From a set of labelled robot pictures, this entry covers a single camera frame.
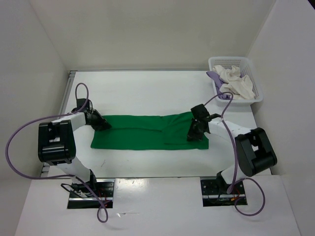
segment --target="white platform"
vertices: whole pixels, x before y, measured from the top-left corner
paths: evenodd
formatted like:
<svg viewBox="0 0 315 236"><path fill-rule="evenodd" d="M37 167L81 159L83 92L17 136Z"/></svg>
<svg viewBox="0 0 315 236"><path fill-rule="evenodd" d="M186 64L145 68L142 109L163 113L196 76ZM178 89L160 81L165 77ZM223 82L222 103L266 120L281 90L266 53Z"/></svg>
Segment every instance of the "white platform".
<svg viewBox="0 0 315 236"><path fill-rule="evenodd" d="M190 111L213 95L211 79L205 71L99 71L77 72L66 103L66 112L75 106L75 86L83 82L90 100L102 115L171 115ZM78 96L86 97L84 87ZM210 113L221 113L216 101L208 104ZM256 128L250 106L230 108L225 118ZM234 163L232 145L215 135L208 150L102 150L91 149L94 131L81 127L75 133L77 157L96 177L200 177L215 176ZM49 176L61 174L51 167ZM270 174L270 170L261 173Z"/></svg>
<svg viewBox="0 0 315 236"><path fill-rule="evenodd" d="M33 180L15 236L299 236L281 177L254 178L266 195L265 209L254 217L233 206L203 207L197 177L116 179L106 224L98 222L97 209L66 209L60 183L70 180ZM249 180L244 187L249 205L240 209L254 212L261 193Z"/></svg>

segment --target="green cloth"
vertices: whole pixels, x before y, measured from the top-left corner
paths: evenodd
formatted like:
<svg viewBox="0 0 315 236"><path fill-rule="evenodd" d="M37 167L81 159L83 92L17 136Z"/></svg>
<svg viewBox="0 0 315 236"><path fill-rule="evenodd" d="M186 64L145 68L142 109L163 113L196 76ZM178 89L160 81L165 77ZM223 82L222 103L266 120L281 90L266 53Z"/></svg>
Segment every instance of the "green cloth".
<svg viewBox="0 0 315 236"><path fill-rule="evenodd" d="M170 116L103 116L111 129L95 131L91 148L119 150L208 149L209 141L187 141L192 113Z"/></svg>

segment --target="cloth fold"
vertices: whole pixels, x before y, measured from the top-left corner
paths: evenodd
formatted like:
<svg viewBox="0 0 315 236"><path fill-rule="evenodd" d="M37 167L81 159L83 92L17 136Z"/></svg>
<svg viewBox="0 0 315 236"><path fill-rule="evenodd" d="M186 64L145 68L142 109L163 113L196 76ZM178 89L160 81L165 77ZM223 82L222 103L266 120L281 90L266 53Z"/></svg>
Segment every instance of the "cloth fold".
<svg viewBox="0 0 315 236"><path fill-rule="evenodd" d="M202 141L187 141L193 115L185 112L169 116L104 116L111 129L95 131L91 148L119 150L208 149Z"/></svg>
<svg viewBox="0 0 315 236"><path fill-rule="evenodd" d="M224 82L220 87L221 92L232 92L234 99L250 100L255 98L250 77L245 75L241 78L241 70L239 67L232 66L232 69L225 69L221 65L216 65L212 68L212 71L216 72L220 80Z"/></svg>
<svg viewBox="0 0 315 236"><path fill-rule="evenodd" d="M221 92L220 88L224 84L224 82L222 80L220 80L220 76L214 71L207 71L206 74L211 79L213 79L213 81L215 82L217 94L219 94ZM229 100L230 99L230 95L228 95L228 94L220 94L218 96L218 98L223 99L223 100Z"/></svg>

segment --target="white wall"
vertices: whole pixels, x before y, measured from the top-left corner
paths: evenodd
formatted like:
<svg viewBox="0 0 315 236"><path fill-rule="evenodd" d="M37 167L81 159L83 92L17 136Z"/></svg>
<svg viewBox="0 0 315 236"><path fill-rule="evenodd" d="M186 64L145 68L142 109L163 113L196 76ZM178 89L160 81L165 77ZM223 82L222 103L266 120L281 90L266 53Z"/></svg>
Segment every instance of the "white wall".
<svg viewBox="0 0 315 236"><path fill-rule="evenodd" d="M206 69L245 56L275 0L31 0L68 69Z"/></svg>
<svg viewBox="0 0 315 236"><path fill-rule="evenodd" d="M307 0L277 0L249 53L264 91L252 106L278 156L301 234L314 235L315 10Z"/></svg>
<svg viewBox="0 0 315 236"><path fill-rule="evenodd" d="M31 5L0 1L0 235L14 235L30 181L8 167L4 147L23 123L59 111L67 72ZM37 125L22 131L10 149L22 172L38 175Z"/></svg>

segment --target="white cloth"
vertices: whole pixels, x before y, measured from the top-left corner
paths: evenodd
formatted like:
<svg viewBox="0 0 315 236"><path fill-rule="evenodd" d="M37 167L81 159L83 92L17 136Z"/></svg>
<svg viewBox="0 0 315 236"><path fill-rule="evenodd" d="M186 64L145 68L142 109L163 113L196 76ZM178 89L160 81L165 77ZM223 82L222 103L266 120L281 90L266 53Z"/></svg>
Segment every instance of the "white cloth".
<svg viewBox="0 0 315 236"><path fill-rule="evenodd" d="M255 93L252 91L252 81L248 75L241 78L241 69L232 66L232 69L225 69L221 65L212 68L220 79L225 82L220 88L221 92L232 92L234 99L254 99Z"/></svg>

